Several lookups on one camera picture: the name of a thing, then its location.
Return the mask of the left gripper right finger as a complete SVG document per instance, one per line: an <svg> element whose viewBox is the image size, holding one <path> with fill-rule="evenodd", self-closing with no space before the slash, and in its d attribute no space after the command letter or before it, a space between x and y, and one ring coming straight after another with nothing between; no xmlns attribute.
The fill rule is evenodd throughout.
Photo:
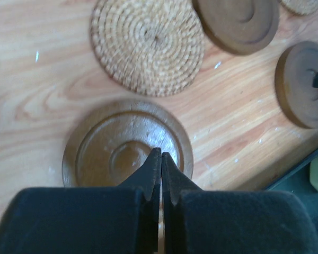
<svg viewBox="0 0 318 254"><path fill-rule="evenodd" d="M181 172L168 152L162 154L161 176L166 253L209 253L207 234L198 232L195 221L209 193Z"/></svg>

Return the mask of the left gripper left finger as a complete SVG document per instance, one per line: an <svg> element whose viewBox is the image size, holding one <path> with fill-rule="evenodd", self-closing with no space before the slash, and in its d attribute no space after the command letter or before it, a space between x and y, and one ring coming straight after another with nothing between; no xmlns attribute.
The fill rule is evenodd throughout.
<svg viewBox="0 0 318 254"><path fill-rule="evenodd" d="M132 203L126 208L125 224L118 230L114 253L155 253L158 250L162 153L150 151L145 162L119 186L131 191Z"/></svg>

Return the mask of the woven rattan coaster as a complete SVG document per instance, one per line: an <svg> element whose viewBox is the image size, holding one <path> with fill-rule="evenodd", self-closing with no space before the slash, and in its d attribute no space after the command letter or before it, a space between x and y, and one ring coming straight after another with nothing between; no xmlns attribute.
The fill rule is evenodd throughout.
<svg viewBox="0 0 318 254"><path fill-rule="evenodd" d="M205 53L201 21L190 1L97 1L90 37L105 72L150 97L188 88Z"/></svg>
<svg viewBox="0 0 318 254"><path fill-rule="evenodd" d="M300 15L310 15L318 10L318 0L280 0L279 3L288 11Z"/></svg>

